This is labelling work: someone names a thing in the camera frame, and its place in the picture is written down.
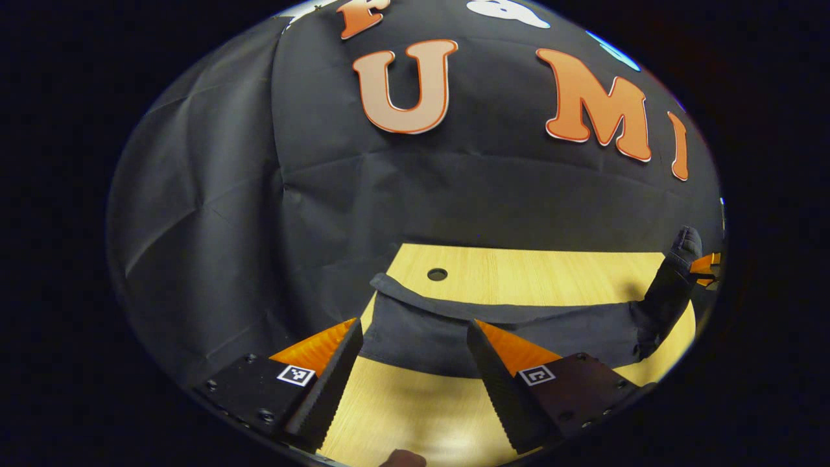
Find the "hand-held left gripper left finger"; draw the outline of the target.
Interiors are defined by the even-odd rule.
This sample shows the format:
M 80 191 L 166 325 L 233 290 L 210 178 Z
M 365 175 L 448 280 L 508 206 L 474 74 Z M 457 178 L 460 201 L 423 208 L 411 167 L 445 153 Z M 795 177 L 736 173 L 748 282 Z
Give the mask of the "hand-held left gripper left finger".
M 358 318 L 270 357 L 246 353 L 193 387 L 213 410 L 273 443 L 323 446 L 364 342 Z

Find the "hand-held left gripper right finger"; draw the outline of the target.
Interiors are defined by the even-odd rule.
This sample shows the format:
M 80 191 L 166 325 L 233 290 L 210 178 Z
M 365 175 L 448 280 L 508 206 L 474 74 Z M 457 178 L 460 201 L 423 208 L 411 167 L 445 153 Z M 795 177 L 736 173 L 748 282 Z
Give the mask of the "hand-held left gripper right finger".
M 654 388 L 584 352 L 561 357 L 483 321 L 466 327 L 466 345 L 490 403 L 519 454 L 592 431 Z

